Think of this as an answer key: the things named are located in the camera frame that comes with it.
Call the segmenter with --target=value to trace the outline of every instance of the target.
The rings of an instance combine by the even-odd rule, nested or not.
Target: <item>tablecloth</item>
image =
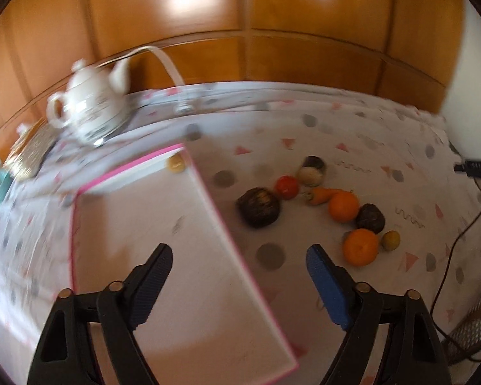
[[[449,247],[481,209],[476,185],[452,170],[460,158],[449,148],[442,117],[374,96],[267,82],[188,86],[184,95],[196,114],[175,117],[178,91],[132,95],[133,119],[98,149],[65,132],[39,175],[11,187],[0,207],[0,320],[16,338],[33,350],[57,292],[71,285],[76,190],[179,141],[299,357],[300,369],[279,383],[319,383],[339,348],[344,333],[330,322],[304,256],[320,243],[345,265],[342,239],[353,226],[332,222],[326,208],[299,197],[283,203],[276,223],[254,230],[240,220],[234,201],[249,188],[272,187],[279,176],[295,174],[305,156],[326,162],[325,186],[353,190],[362,204],[376,204],[387,219],[385,231],[401,234],[396,251],[381,251],[363,268],[346,265],[355,281],[390,294],[417,289],[431,304]],[[457,248],[435,314],[447,330],[481,293],[481,219]],[[377,371],[380,330],[364,384]]]

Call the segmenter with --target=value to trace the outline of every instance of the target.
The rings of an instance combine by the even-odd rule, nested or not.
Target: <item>white teapot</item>
[[[66,92],[56,92],[48,98],[49,123],[58,129],[69,126],[84,144],[100,145],[131,114],[125,97],[130,87],[128,61],[118,61],[111,72],[87,66],[84,59],[76,61]],[[62,117],[57,116],[56,100],[63,103]]]

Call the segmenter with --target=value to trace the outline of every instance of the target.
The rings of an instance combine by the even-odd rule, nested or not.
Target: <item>tray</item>
[[[187,168],[165,161],[179,152]],[[161,385],[259,385],[298,363],[183,145],[153,152],[83,186],[72,237],[73,288],[103,289],[142,264],[159,243],[173,269],[134,335]],[[117,383],[92,328],[107,384]]]

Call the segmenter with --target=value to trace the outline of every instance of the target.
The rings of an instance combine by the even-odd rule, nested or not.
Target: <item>red tomato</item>
[[[278,178],[274,190],[284,200],[291,200],[299,194],[300,185],[293,176],[284,175]]]

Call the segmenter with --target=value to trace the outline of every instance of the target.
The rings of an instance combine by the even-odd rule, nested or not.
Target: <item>screw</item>
[[[366,282],[360,282],[357,284],[357,291],[361,293],[370,292],[370,285]]]
[[[64,288],[57,296],[59,298],[68,298],[73,295],[73,291],[69,288]]]
[[[109,290],[116,293],[123,289],[123,282],[121,281],[114,281],[112,284],[109,285]]]
[[[412,300],[418,300],[421,298],[421,294],[419,294],[418,291],[416,291],[415,289],[411,289],[408,291],[408,297],[410,297]]]

